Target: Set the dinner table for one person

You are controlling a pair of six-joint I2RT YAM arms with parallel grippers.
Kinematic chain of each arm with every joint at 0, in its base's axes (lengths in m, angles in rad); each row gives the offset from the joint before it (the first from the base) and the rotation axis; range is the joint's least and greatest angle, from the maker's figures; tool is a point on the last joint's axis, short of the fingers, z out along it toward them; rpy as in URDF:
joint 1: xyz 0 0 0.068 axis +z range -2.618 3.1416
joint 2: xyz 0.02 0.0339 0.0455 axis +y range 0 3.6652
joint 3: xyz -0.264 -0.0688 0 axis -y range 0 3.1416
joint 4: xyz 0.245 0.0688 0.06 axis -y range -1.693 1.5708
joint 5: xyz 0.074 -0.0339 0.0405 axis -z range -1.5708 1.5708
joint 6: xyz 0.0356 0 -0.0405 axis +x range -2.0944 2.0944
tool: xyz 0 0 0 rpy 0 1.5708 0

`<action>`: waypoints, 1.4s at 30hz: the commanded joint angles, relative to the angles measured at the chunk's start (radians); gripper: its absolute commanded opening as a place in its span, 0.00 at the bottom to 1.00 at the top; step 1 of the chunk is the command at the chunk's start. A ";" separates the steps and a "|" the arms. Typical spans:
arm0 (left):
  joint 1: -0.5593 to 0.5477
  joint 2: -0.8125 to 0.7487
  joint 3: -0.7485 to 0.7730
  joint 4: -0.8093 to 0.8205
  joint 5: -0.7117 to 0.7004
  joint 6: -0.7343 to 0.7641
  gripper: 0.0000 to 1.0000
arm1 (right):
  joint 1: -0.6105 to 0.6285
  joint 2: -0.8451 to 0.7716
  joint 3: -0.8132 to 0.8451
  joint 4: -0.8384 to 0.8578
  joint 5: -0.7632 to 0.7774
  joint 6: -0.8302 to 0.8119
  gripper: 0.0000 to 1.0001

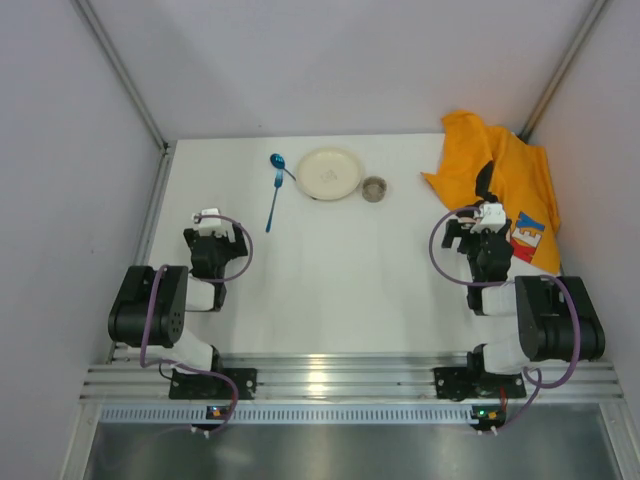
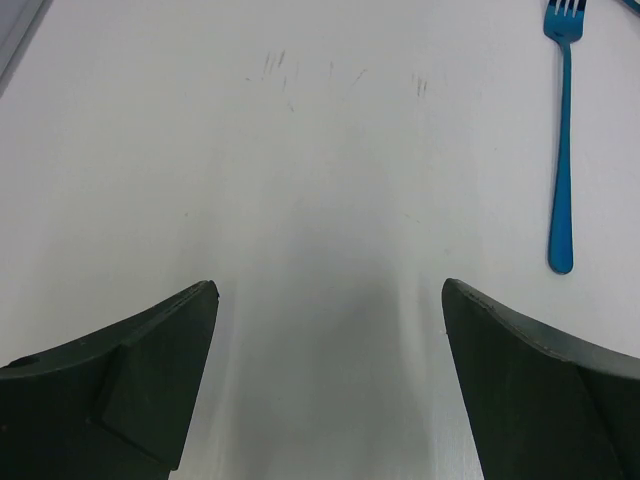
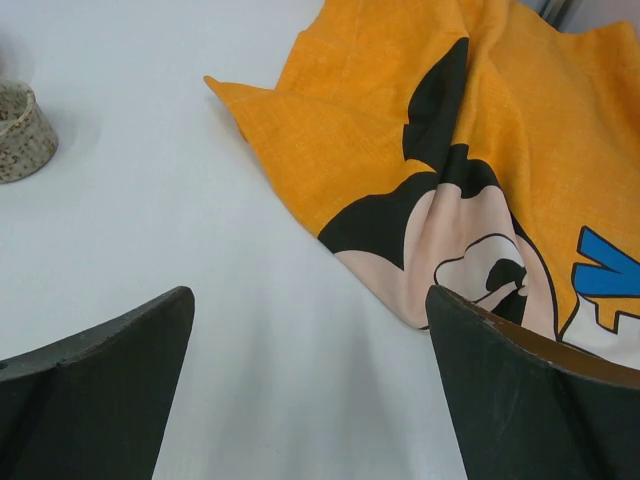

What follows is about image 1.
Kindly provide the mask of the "orange Mickey placemat cloth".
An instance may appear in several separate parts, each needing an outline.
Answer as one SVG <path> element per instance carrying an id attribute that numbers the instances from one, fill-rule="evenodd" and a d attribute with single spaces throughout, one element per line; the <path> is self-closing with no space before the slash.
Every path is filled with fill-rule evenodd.
<path id="1" fill-rule="evenodd" d="M 444 206 L 454 210 L 482 200 L 502 204 L 511 220 L 514 256 L 557 274 L 561 220 L 545 150 L 469 111 L 445 115 L 442 125 L 441 163 L 436 173 L 423 177 Z"/>

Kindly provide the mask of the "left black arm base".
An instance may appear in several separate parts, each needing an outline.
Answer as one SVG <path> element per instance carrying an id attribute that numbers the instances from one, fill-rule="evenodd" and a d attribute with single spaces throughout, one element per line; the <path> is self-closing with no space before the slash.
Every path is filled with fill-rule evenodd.
<path id="1" fill-rule="evenodd" d="M 257 387 L 254 368 L 226 368 L 223 372 L 238 389 L 239 400 L 254 398 Z M 200 374 L 185 374 L 177 370 L 172 374 L 168 397 L 171 400 L 230 400 L 231 386 L 218 378 Z"/>

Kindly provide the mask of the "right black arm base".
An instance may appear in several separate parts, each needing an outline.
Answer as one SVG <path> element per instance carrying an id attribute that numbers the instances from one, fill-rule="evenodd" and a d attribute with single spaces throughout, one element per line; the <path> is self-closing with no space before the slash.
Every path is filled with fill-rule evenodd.
<path id="1" fill-rule="evenodd" d="M 433 370 L 438 399 L 461 402 L 467 399 L 508 399 L 526 397 L 520 374 L 502 375 L 472 371 L 467 367 L 438 367 Z"/>

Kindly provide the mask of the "cream round plate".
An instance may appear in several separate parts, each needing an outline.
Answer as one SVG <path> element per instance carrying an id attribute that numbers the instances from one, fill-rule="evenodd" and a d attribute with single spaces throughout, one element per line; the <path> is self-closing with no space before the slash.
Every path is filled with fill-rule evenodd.
<path id="1" fill-rule="evenodd" d="M 315 200 L 335 201 L 350 195 L 364 175 L 361 160 L 343 148 L 309 151 L 296 166 L 296 184 Z"/>

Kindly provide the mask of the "blue metallic fork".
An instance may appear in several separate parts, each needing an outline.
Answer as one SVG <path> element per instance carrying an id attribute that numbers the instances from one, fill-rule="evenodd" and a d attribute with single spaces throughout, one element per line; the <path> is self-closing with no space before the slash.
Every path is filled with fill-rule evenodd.
<path id="1" fill-rule="evenodd" d="M 274 178 L 274 194 L 270 206 L 269 216 L 267 220 L 267 224 L 265 227 L 265 232 L 269 233 L 272 229 L 273 217 L 275 212 L 275 205 L 278 197 L 278 193 L 280 188 L 282 187 L 284 182 L 284 173 L 282 169 L 278 169 Z"/>

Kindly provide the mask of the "blue metallic spoon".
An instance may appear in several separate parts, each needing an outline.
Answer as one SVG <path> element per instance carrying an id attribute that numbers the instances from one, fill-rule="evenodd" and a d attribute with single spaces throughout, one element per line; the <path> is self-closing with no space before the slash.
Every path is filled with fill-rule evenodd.
<path id="1" fill-rule="evenodd" d="M 284 171 L 293 180 L 296 180 L 295 175 L 286 167 L 286 162 L 285 162 L 284 158 L 280 154 L 278 154 L 278 153 L 271 154 L 270 155 L 270 162 L 276 169 Z"/>

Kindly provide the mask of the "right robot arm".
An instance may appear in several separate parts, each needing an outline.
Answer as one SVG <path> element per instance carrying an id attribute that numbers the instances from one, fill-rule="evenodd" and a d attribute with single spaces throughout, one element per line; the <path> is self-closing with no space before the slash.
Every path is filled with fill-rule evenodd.
<path id="1" fill-rule="evenodd" d="M 573 371 L 580 361 L 602 357 L 605 335 L 584 282 L 579 277 L 510 273 L 514 245 L 507 239 L 510 225 L 497 230 L 475 227 L 470 219 L 445 223 L 441 247 L 458 241 L 471 279 L 467 305 L 478 316 L 502 317 L 515 322 L 515 330 L 475 352 L 491 374 L 511 374 L 532 364 L 562 360 Z"/>

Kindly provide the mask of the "small grey cup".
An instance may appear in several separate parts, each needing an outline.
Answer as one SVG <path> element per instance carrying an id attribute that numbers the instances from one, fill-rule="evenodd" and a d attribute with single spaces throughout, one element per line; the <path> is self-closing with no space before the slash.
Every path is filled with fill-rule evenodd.
<path id="1" fill-rule="evenodd" d="M 362 196 L 369 203 L 378 203 L 384 199 L 387 187 L 387 182 L 382 177 L 366 177 L 362 182 Z"/>

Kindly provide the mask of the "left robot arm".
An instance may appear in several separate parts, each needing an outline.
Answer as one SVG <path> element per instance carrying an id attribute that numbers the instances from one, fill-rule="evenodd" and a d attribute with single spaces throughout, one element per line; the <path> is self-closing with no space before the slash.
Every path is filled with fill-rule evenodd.
<path id="1" fill-rule="evenodd" d="M 244 229 L 187 228 L 190 266 L 128 268 L 107 322 L 112 341 L 139 355 L 143 367 L 166 364 L 188 375 L 221 374 L 220 353 L 186 327 L 189 313 L 214 313 L 227 296 L 227 265 L 252 259 Z"/>

